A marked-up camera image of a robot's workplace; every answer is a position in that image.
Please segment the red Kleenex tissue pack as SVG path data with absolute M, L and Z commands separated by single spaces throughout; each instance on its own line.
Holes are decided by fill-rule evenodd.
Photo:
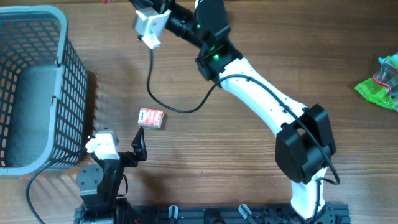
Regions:
M 147 128 L 160 129 L 164 118 L 164 112 L 150 108 L 141 108 L 137 123 Z

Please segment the green candy bag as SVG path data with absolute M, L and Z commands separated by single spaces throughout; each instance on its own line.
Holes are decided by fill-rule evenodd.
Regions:
M 379 57 L 379 70 L 367 80 L 357 84 L 355 90 L 367 101 L 397 111 L 397 65 L 391 56 Z

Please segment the teal tissue pack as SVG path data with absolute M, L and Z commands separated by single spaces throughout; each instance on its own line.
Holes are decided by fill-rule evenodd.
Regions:
M 397 65 L 398 64 L 398 53 L 391 56 L 390 61 Z

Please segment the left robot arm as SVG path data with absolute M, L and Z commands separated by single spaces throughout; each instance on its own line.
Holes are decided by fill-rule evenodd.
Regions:
M 147 160 L 143 127 L 132 140 L 132 151 L 118 152 L 118 143 L 118 135 L 107 128 L 88 137 L 85 148 L 95 163 L 82 168 L 76 178 L 83 203 L 75 209 L 75 224 L 140 222 L 137 212 L 125 195 L 119 193 L 119 188 L 121 182 L 128 187 L 124 169 L 137 167 L 140 161 Z

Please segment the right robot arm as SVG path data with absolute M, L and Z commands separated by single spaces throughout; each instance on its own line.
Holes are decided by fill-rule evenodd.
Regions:
M 205 80 L 239 98 L 276 138 L 275 161 L 291 180 L 291 207 L 305 222 L 315 223 L 325 206 L 322 185 L 334 170 L 336 152 L 327 111 L 307 107 L 263 78 L 233 45 L 228 13 L 220 0 L 202 0 L 189 10 L 175 1 L 131 0 L 136 10 L 134 30 L 154 50 L 168 30 L 199 48 L 198 70 Z

